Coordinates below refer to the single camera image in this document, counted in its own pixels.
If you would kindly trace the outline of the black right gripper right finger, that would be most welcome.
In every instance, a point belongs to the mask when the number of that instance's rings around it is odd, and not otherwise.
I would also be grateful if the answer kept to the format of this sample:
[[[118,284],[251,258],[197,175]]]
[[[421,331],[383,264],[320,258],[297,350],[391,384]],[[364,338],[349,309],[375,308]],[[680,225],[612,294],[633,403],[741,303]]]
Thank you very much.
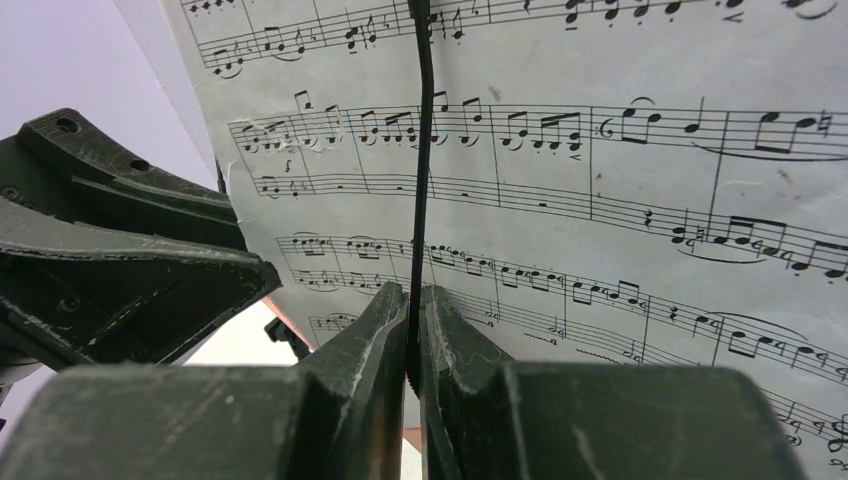
[[[801,479],[756,385],[724,368],[514,359],[423,292],[427,479]]]

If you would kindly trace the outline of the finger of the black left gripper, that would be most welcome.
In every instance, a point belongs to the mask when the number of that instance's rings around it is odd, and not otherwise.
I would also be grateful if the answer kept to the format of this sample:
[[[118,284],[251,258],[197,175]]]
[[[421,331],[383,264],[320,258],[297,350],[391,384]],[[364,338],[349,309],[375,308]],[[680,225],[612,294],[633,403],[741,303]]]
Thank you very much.
[[[1,204],[1,342],[56,370],[173,362],[279,284],[223,203],[69,219]]]
[[[2,139],[1,197],[68,223],[246,248],[225,194],[153,166],[70,108]]]

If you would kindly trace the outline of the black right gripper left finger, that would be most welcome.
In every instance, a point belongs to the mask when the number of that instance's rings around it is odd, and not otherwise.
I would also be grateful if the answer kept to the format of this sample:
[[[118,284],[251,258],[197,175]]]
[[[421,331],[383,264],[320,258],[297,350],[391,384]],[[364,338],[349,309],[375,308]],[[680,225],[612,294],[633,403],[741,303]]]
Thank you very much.
[[[85,366],[36,395],[5,479],[396,479],[407,298],[382,286],[290,367]]]

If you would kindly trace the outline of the sheet music page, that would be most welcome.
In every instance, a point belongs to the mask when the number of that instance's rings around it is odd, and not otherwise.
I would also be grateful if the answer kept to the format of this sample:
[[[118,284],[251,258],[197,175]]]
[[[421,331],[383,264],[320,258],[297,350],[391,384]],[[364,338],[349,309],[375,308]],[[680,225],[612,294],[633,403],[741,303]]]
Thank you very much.
[[[318,347],[411,277],[524,358],[728,367],[847,475],[847,5],[167,1],[273,304]]]

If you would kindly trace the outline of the pink folding music stand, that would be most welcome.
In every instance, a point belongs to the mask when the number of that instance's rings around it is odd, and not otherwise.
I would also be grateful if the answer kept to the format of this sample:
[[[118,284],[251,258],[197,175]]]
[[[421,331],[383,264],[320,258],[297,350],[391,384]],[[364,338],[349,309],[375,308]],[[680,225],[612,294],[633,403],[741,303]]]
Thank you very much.
[[[431,157],[434,67],[431,4],[411,1],[421,74],[410,287],[385,281],[365,310],[292,369],[294,432],[280,450],[281,479],[395,479],[405,388],[422,387],[423,255]]]

